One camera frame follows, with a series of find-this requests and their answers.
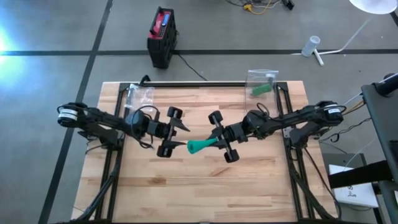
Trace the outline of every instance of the battery pack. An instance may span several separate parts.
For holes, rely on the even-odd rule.
[[[157,8],[147,39],[147,48],[155,68],[168,68],[177,44],[173,9]]]

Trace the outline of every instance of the green object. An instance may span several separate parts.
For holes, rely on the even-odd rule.
[[[217,142],[217,138],[207,139],[207,140],[199,140],[199,141],[189,140],[187,143],[188,152],[190,154],[197,153],[198,151],[201,151],[202,149],[206,148],[207,146],[213,144],[214,142]]]
[[[253,88],[251,91],[251,94],[252,94],[252,96],[259,96],[260,94],[268,93],[271,90],[272,90],[271,85],[267,83],[267,84],[261,85],[259,87]]]

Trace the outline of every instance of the wooden tabletop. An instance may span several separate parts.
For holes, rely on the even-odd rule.
[[[302,82],[287,82],[294,110],[308,104]],[[119,83],[103,83],[98,108],[114,113]],[[183,110],[182,121],[191,132],[177,130],[176,141],[206,139],[214,128],[207,116],[220,110],[224,126],[239,122],[245,113],[244,88],[156,88],[154,106],[166,117],[169,106]],[[275,107],[267,105],[273,113]],[[160,141],[155,139],[155,148]],[[280,131],[263,141],[231,146],[240,160],[228,164],[224,150],[206,148],[191,155],[186,146],[177,147],[170,159],[156,156],[127,137],[119,176],[114,222],[293,222],[296,214]],[[308,151],[327,181],[318,142],[309,140]],[[72,218],[81,214],[100,189],[106,151],[95,149],[85,158]],[[332,215],[333,199],[304,154],[311,191]],[[109,194],[104,209],[107,211]],[[303,212],[307,216],[305,204]]]

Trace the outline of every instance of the clear plastic bag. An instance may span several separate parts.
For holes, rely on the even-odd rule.
[[[244,104],[246,112],[258,110],[258,103],[262,103],[269,111],[269,116],[278,116],[276,107],[276,70],[249,70],[246,77],[246,87],[244,91]]]
[[[130,84],[127,94],[127,100],[124,107],[129,108],[131,111],[138,110],[141,106],[154,104],[154,87],[142,87],[135,84]],[[151,112],[153,108],[143,108],[142,111]]]

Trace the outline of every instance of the gray floor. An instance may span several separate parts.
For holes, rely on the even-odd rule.
[[[215,0],[114,0],[100,50],[145,50],[146,36],[157,6],[175,9],[180,32],[177,48],[301,49],[311,35],[320,49],[340,48],[368,17],[348,1],[296,0],[293,11],[281,6],[262,16]],[[0,1],[0,50],[90,50],[106,0]],[[375,16],[349,49],[398,49],[398,28],[390,15]],[[185,55],[189,64],[209,80],[244,80],[248,69],[279,70],[278,80],[303,80],[310,103],[344,103],[360,86],[378,82],[398,71],[396,54],[323,56]],[[0,56],[0,220],[36,223],[60,151],[65,129],[57,122],[58,105],[74,101],[88,56]],[[152,67],[149,56],[97,56],[84,102],[95,106],[102,82],[200,80],[178,58],[168,70]],[[368,115],[348,115],[337,131]],[[372,124],[342,135],[336,146],[355,153],[375,137]],[[73,137],[51,222],[66,221],[72,212],[84,160],[85,141]],[[323,152],[339,153],[322,145]],[[364,150],[368,163],[384,158],[373,142]],[[344,209],[345,220],[374,223],[372,212]]]

